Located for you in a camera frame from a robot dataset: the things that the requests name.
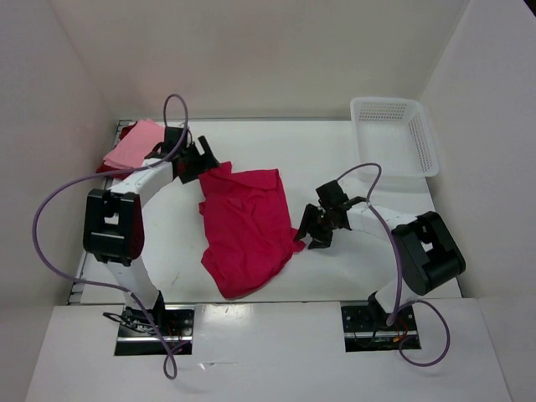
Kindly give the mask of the light pink t-shirt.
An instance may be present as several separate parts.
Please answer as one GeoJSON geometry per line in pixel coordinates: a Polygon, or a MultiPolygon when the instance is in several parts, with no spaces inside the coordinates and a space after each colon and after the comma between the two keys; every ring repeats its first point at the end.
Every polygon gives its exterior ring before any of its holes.
{"type": "Polygon", "coordinates": [[[164,139],[164,127],[152,120],[141,120],[115,150],[106,155],[117,162],[131,164],[132,168],[142,166],[145,156],[164,139]]]}

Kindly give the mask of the magenta t-shirt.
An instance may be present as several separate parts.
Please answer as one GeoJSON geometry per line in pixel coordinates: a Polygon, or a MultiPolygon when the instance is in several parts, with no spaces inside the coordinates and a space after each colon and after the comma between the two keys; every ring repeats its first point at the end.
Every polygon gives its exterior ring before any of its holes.
{"type": "Polygon", "coordinates": [[[233,172],[224,162],[198,178],[208,248],[201,263],[229,300],[250,295],[305,249],[291,226],[277,169],[233,172]]]}

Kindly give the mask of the dark red t-shirt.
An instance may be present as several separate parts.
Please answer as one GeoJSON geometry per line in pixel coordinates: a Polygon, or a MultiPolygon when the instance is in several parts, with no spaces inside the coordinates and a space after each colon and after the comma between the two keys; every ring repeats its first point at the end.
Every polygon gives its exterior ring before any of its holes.
{"type": "MultiPolygon", "coordinates": [[[[120,146],[120,144],[124,141],[124,138],[127,137],[130,133],[130,131],[136,126],[137,124],[134,123],[130,126],[124,126],[121,129],[121,132],[119,134],[118,140],[116,142],[116,145],[113,147],[113,150],[115,150],[117,147],[120,146]]],[[[117,173],[117,171],[121,170],[129,170],[132,169],[132,165],[125,164],[122,162],[117,162],[114,157],[109,157],[108,155],[105,156],[105,158],[102,161],[102,164],[96,169],[96,173],[108,173],[113,172],[112,177],[113,178],[119,178],[123,179],[127,177],[127,174],[124,173],[117,173]]]]}

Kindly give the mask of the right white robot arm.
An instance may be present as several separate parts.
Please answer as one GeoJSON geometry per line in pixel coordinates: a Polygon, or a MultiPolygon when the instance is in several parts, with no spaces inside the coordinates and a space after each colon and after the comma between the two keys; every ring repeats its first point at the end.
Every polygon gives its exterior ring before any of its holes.
{"type": "Polygon", "coordinates": [[[337,229],[372,235],[394,252],[395,278],[368,297],[368,320],[377,329],[391,326],[401,309],[466,269],[449,229],[434,211],[407,214],[375,207],[361,197],[332,207],[308,204],[295,239],[310,237],[310,249],[326,249],[337,229]]]}

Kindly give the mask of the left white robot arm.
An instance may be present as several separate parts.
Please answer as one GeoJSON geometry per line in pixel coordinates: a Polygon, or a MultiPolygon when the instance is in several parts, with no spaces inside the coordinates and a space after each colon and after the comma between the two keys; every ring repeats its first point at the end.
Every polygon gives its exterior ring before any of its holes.
{"type": "Polygon", "coordinates": [[[140,170],[107,189],[93,189],[87,196],[84,249],[105,266],[123,291],[126,319],[137,319],[148,334],[162,332],[168,315],[163,295],[142,260],[143,207],[175,178],[190,183],[218,166],[206,137],[189,140],[172,128],[147,154],[140,170]]]}

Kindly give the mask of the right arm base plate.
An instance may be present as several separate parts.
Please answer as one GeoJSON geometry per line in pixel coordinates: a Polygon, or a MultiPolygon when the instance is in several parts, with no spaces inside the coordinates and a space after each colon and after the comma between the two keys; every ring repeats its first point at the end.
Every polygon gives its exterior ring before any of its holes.
{"type": "Polygon", "coordinates": [[[345,351],[383,352],[421,349],[415,314],[406,307],[391,327],[378,327],[364,301],[343,302],[340,306],[345,351]]]}

